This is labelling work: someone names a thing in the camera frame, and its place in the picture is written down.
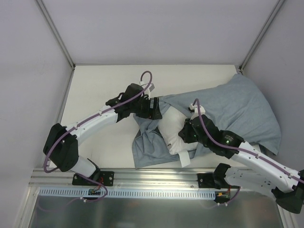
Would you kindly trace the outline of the white pillow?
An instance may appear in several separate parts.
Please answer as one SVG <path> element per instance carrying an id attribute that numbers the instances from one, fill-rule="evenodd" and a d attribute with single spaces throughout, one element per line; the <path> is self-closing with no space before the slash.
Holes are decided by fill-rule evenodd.
<path id="1" fill-rule="evenodd" d="M 190 165 L 189 151 L 196 150 L 198 143 L 185 143 L 178 133 L 183 129 L 186 116 L 170 106 L 158 122 L 158 129 L 171 156 L 177 155 L 182 167 Z"/>

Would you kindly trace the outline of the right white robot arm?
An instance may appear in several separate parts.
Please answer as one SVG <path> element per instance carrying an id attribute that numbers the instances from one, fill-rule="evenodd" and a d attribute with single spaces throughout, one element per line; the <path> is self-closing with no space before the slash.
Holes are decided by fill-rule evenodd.
<path id="1" fill-rule="evenodd" d="M 186 119 L 178 133 L 185 143 L 198 142 L 218 156 L 248 167 L 220 163 L 212 174 L 215 188 L 238 186 L 266 195 L 283 209 L 299 214 L 304 204 L 304 172 L 288 168 L 257 151 L 241 136 L 219 130 L 206 116 Z"/>

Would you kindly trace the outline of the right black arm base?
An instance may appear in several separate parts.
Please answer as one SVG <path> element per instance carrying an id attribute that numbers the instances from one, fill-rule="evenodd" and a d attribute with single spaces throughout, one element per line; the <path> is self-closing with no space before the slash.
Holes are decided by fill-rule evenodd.
<path id="1" fill-rule="evenodd" d="M 231 168 L 230 165 L 220 163 L 212 173 L 197 173 L 197 182 L 200 189 L 228 189 L 229 184 L 225 181 L 226 172 Z"/>

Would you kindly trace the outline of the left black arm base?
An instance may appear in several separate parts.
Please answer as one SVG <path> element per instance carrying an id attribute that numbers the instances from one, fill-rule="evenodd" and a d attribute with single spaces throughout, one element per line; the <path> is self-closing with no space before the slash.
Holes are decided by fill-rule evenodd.
<path id="1" fill-rule="evenodd" d="M 114 171 L 106 171 L 101 170 L 100 168 L 97 168 L 96 171 L 88 178 L 90 180 L 93 180 L 91 182 L 90 180 L 87 180 L 80 176 L 79 174 L 74 174 L 72 185 L 74 186 L 97 186 L 95 182 L 101 183 L 102 185 L 106 187 L 112 187 L 114 184 Z"/>

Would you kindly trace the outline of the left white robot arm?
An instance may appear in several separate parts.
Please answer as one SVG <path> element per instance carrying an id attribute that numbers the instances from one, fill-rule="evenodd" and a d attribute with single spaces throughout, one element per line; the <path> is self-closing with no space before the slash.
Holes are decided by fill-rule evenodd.
<path id="1" fill-rule="evenodd" d="M 57 123 L 50 129 L 43 153 L 46 161 L 51 161 L 55 168 L 48 169 L 43 164 L 46 173 L 55 170 L 61 172 L 72 171 L 79 175 L 88 185 L 95 185 L 99 181 L 100 169 L 89 159 L 79 155 L 78 147 L 90 136 L 115 124 L 131 114 L 144 119 L 160 120 L 162 114 L 159 99 L 151 98 L 154 89 L 152 83 L 130 84 L 125 92 L 108 100 L 105 105 L 86 117 L 68 126 Z"/>

